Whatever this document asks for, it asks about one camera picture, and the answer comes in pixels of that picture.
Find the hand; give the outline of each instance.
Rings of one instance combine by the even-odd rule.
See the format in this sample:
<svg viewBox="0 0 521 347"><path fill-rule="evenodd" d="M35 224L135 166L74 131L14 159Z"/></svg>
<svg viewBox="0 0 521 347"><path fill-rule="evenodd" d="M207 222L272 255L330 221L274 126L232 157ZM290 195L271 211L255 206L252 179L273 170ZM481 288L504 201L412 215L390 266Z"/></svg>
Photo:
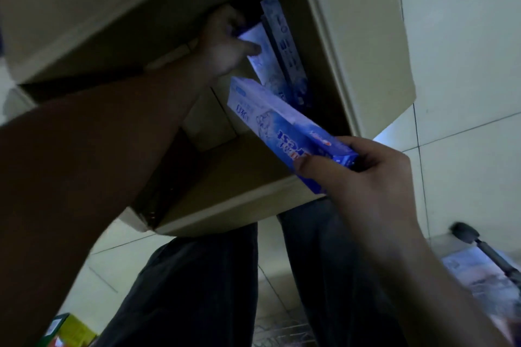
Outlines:
<svg viewBox="0 0 521 347"><path fill-rule="evenodd" d="M195 52L203 55L215 76L229 73L247 55L261 53L259 45L231 35L234 28L245 24L242 14L229 4L221 6L208 18Z"/></svg>
<svg viewBox="0 0 521 347"><path fill-rule="evenodd" d="M407 155L372 140L339 139L360 155L360 172L322 156L297 159L297 172L326 189L353 238L378 264L424 248Z"/></svg>

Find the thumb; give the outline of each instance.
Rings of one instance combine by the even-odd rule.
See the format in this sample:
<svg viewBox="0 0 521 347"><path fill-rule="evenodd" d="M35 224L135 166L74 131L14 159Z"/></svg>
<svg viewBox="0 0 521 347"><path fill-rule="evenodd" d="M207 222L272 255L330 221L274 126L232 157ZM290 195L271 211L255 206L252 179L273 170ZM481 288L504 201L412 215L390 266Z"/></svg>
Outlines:
<svg viewBox="0 0 521 347"><path fill-rule="evenodd" d="M239 39L237 41L240 43L240 48L244 55L256 56L262 52L262 48L256 43Z"/></svg>
<svg viewBox="0 0 521 347"><path fill-rule="evenodd" d="M345 186L346 181L356 174L334 160L320 155L302 156L293 162L293 166L298 175L312 178L330 193Z"/></svg>

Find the crest toothpaste box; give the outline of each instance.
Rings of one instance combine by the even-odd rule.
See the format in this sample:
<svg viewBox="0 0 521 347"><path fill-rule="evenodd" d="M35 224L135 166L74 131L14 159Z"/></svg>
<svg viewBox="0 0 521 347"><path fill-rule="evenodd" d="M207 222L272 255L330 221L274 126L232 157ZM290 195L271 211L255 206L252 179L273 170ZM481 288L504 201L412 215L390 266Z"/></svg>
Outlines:
<svg viewBox="0 0 521 347"><path fill-rule="evenodd" d="M292 171L293 161L304 155L322 155L346 167L358 157L257 81L232 77L228 106ZM322 193L316 181L301 179L312 192Z"/></svg>
<svg viewBox="0 0 521 347"><path fill-rule="evenodd" d="M293 90L284 78L262 22L241 34L239 39L252 41L262 48L262 52L257 56L248 56L260 83L286 103L294 104Z"/></svg>
<svg viewBox="0 0 521 347"><path fill-rule="evenodd" d="M276 47L280 52L282 69L288 76L288 81L295 96L296 106L300 110L309 108L312 106L309 82L300 56L296 51L288 23L282 12L282 6L279 0L263 0L260 2L260 5L271 29Z"/></svg>

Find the person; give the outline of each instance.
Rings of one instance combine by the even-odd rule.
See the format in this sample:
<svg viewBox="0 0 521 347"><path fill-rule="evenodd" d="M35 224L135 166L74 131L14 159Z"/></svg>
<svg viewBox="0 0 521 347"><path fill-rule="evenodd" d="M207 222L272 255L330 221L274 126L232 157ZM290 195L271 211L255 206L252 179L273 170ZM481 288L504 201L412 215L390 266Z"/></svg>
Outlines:
<svg viewBox="0 0 521 347"><path fill-rule="evenodd" d="M90 248L147 182L198 94L261 51L231 35L242 25L238 11L221 7L192 54L153 73L49 101L0 128L6 345L32 345L42 336ZM371 345L378 335L378 343L508 345L423 238L408 157L371 140L341 140L360 154L361 169L320 156L296 160L297 172L318 181L329 199L280 217L319 345ZM320 211L328 217L317 217ZM338 266L351 266L353 253L367 277ZM98 345L251 345L256 259L255 224L173 239L154 253ZM392 316L364 304L377 294L368 287L373 278ZM364 298L357 301L359 292ZM353 327L357 318L362 322ZM353 337L357 329L371 341Z"/></svg>

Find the person's leg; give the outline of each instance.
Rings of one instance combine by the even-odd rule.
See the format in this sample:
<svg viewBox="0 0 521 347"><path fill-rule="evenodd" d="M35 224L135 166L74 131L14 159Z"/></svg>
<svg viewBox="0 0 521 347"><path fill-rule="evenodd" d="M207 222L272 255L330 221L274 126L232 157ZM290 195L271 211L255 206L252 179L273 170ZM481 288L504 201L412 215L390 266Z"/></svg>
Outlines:
<svg viewBox="0 0 521 347"><path fill-rule="evenodd" d="M407 345L329 199L278 218L304 311L320 347Z"/></svg>
<svg viewBox="0 0 521 347"><path fill-rule="evenodd" d="M251 345L257 263L257 224L172 240L151 256L96 347Z"/></svg>

